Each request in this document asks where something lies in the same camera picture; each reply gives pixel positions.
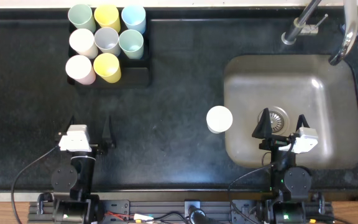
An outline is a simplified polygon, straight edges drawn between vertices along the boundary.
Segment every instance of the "white wall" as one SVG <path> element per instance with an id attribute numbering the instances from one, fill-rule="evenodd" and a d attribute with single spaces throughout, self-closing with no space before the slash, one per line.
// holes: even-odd
<path id="1" fill-rule="evenodd" d="M 106 3 L 117 7 L 131 4 L 145 7 L 305 6 L 309 2 L 310 0 L 0 0 L 0 8 L 71 7 L 79 3 L 92 7 Z M 320 6 L 342 5 L 342 0 L 322 0 L 320 3 Z"/>

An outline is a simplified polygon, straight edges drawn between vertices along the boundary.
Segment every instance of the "sink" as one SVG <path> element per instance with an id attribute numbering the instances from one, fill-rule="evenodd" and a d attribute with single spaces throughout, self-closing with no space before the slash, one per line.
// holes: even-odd
<path id="1" fill-rule="evenodd" d="M 260 167 L 265 152 L 251 137 L 260 114 L 269 108 L 273 133 L 295 132 L 300 114 L 319 140 L 296 156 L 298 166 L 348 169 L 358 163 L 358 103 L 354 76 L 346 62 L 328 55 L 244 55 L 224 71 L 224 105 L 233 115 L 226 151 L 240 166 Z M 270 154 L 264 164 L 270 162 Z"/>

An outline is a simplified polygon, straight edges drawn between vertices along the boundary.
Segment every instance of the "wooden table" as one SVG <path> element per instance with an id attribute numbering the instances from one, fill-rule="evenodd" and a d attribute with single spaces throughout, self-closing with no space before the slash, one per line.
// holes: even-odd
<path id="1" fill-rule="evenodd" d="M 333 202 L 333 207 L 336 217 L 358 224 L 358 202 Z M 16 208 L 22 223 L 27 223 L 29 203 L 17 202 Z M 0 224 L 5 223 L 16 223 L 10 202 L 0 202 Z"/>

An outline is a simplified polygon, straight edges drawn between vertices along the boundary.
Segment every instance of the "black tray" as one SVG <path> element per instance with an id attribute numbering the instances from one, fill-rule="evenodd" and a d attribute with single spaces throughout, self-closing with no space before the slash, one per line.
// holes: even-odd
<path id="1" fill-rule="evenodd" d="M 121 30 L 119 34 L 128 30 L 124 21 L 120 17 Z M 100 29 L 99 24 L 96 23 L 96 31 Z M 146 88 L 151 83 L 151 74 L 150 74 L 150 47 L 149 47 L 149 22 L 146 21 L 146 31 L 143 34 L 144 38 L 144 53 L 141 59 L 129 59 L 124 51 L 121 49 L 121 53 L 118 56 L 118 61 L 121 69 L 121 78 L 116 83 L 108 83 L 99 75 L 96 74 L 96 80 L 90 85 L 82 85 L 75 81 L 73 78 L 67 75 L 67 83 L 75 86 L 76 88 Z M 70 33 L 74 32 L 76 27 L 70 23 L 69 31 Z M 78 53 L 73 50 L 70 46 L 68 47 L 68 58 L 78 55 Z"/>

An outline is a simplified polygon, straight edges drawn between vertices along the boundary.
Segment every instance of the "sink drain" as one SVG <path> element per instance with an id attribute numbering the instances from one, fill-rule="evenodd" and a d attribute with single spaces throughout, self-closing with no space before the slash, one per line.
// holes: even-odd
<path id="1" fill-rule="evenodd" d="M 262 112 L 259 114 L 258 121 L 260 121 L 260 117 L 262 117 Z M 272 124 L 273 133 L 277 133 L 284 128 L 284 117 L 279 112 L 274 110 L 269 110 L 270 113 L 270 122 Z"/>

